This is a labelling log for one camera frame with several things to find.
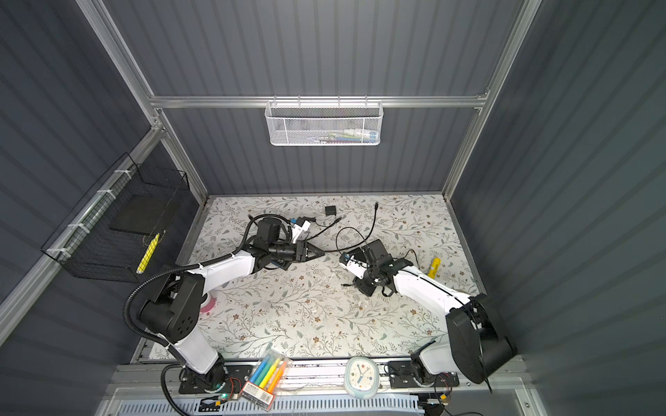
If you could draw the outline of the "black ribbed network switch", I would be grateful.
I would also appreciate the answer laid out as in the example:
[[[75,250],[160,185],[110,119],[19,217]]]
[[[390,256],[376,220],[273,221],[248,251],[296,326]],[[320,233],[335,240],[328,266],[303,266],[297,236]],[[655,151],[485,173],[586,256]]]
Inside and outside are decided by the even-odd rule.
[[[369,278],[359,278],[355,277],[353,280],[353,285],[358,289],[364,296],[371,297],[376,291],[376,285]]]

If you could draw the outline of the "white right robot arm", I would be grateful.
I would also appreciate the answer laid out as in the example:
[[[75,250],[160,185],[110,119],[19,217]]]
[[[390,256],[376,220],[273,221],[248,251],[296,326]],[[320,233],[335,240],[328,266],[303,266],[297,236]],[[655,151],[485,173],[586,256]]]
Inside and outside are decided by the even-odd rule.
[[[475,384],[518,355],[506,323],[485,295],[471,296],[437,282],[406,258],[395,258],[375,241],[343,253],[339,261],[365,296],[407,296],[446,324],[447,343],[431,341],[410,357],[416,382],[432,385],[444,374],[462,374]]]

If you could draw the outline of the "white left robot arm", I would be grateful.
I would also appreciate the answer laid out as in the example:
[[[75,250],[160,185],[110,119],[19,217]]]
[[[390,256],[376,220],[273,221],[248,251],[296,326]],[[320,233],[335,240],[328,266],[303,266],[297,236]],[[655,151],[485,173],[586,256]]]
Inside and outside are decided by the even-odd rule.
[[[225,370],[223,356],[198,327],[203,307],[213,301],[211,291],[234,279],[271,266],[288,270],[324,256],[310,243],[310,220],[278,214],[251,218],[239,246],[232,252],[162,271],[134,289],[123,305],[123,320],[135,334],[163,346],[176,360],[183,376],[199,391],[230,395],[237,383]]]

